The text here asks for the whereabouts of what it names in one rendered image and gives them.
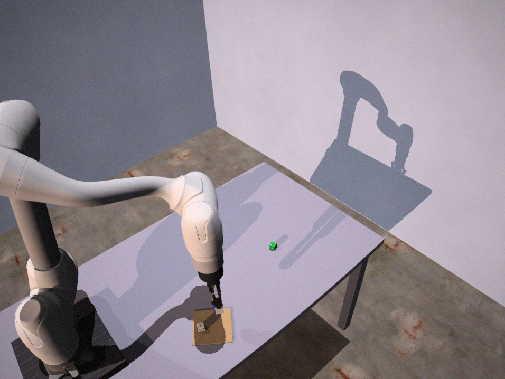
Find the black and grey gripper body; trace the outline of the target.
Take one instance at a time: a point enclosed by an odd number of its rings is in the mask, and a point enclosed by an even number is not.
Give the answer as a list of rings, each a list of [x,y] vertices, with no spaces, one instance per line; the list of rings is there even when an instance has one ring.
[[[218,288],[218,281],[222,278],[223,276],[223,266],[221,269],[218,271],[211,273],[211,274],[203,274],[198,272],[199,278],[210,284],[211,289],[213,290],[213,285],[216,285],[216,288]]]

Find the tan flat mat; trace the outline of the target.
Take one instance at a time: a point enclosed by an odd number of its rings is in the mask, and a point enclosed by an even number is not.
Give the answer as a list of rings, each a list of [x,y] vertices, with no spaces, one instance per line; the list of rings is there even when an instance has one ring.
[[[233,343],[231,309],[217,314],[213,310],[193,311],[192,345]],[[197,323],[204,322],[205,331],[198,331]]]

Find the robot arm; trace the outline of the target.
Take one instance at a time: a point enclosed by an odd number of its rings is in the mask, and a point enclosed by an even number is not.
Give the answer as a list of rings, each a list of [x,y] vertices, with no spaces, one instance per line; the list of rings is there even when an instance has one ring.
[[[79,367],[94,360],[96,353],[74,322],[78,266],[69,252],[58,248],[46,203],[95,207],[142,196],[163,198],[182,217],[182,234],[195,269],[210,274],[224,263],[218,199],[212,181],[201,172],[175,179],[141,176],[82,182],[39,160],[37,110],[25,100],[1,102],[0,196],[9,197],[30,256],[26,267],[31,292],[16,310],[15,327],[26,347],[42,360],[49,379],[68,374],[80,379]]]

